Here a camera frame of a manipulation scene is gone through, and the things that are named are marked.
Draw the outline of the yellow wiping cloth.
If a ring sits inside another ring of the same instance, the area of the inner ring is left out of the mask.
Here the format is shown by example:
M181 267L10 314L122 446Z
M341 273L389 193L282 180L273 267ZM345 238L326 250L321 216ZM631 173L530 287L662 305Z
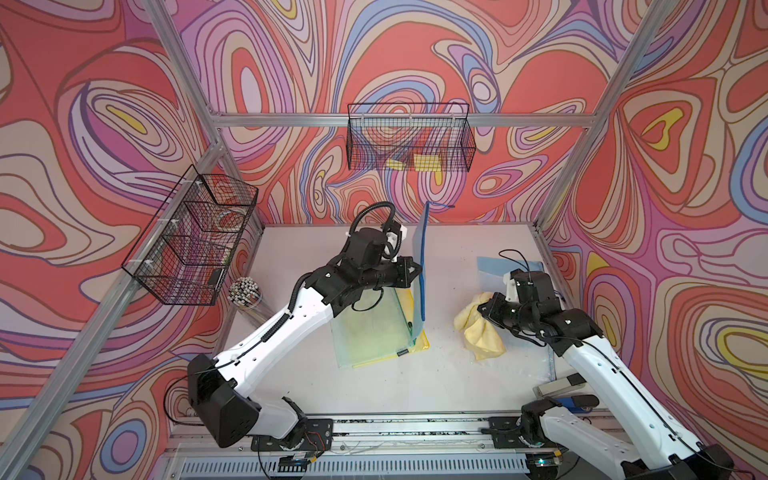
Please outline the yellow wiping cloth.
M475 295L453 319L454 329L462 334L465 347L473 353L476 361L498 358L506 352L495 326L478 310L492 296L491 292Z

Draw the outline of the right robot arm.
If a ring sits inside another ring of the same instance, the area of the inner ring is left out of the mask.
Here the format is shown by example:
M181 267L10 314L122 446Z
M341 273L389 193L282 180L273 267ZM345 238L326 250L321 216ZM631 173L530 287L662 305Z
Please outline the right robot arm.
M529 446L553 443L611 479L728 479L735 464L717 444L704 444L662 406L614 351L583 310L564 309L543 271L517 269L506 292L480 303L478 313L515 337L550 348L576 370L628 435L621 441L543 397L524 405L513 431Z

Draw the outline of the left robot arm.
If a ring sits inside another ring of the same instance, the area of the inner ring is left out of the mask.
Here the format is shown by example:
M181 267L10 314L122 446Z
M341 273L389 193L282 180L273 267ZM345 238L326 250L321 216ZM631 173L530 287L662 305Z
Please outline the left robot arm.
M357 318L382 312L367 291L384 295L411 287L422 272L400 253L406 229L396 207L380 201L352 221L340 252L299 277L286 306L247 338L210 358L194 357L187 366L190 404L221 448L250 436L293 449L307 436L307 417L290 398L258 396L263 377L304 338L346 311Z

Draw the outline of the light blue mesh document bag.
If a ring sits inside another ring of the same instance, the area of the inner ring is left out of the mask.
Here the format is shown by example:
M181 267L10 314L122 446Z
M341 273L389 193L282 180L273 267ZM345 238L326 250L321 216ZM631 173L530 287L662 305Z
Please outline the light blue mesh document bag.
M501 292L507 290L504 277L514 271L527 272L527 264L523 260L510 260L500 257L477 257L477 279L481 292Z

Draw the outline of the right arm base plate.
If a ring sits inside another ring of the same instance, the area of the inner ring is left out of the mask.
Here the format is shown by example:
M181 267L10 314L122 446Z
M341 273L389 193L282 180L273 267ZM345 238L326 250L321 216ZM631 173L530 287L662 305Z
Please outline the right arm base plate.
M489 435L496 449L563 448L545 436L541 419L531 414L513 417L491 417L488 426L480 429Z

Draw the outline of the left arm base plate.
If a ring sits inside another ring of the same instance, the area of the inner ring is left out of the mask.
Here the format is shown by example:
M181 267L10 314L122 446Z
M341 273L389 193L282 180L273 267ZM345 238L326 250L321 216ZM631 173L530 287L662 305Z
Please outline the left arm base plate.
M334 422L331 418L300 420L282 439L258 435L252 437L254 452L324 452L332 447Z

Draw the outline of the white blue-zip document bag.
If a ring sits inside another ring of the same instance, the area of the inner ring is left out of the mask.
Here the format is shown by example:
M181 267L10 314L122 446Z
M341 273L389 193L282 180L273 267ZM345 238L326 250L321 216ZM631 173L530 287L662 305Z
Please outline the white blue-zip document bag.
M549 381L557 379L556 355L551 348L547 348L548 378Z

